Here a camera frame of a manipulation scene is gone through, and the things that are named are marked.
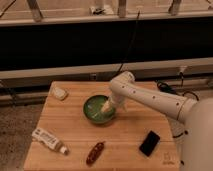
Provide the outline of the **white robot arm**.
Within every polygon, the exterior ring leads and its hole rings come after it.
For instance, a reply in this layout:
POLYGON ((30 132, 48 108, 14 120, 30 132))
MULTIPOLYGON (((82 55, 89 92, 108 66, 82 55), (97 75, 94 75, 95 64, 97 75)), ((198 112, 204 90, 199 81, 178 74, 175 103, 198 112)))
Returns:
POLYGON ((135 100, 185 125, 180 171, 213 171, 213 98, 199 101, 139 87, 125 71, 109 83, 111 94, 101 111, 119 107, 125 98, 135 100))

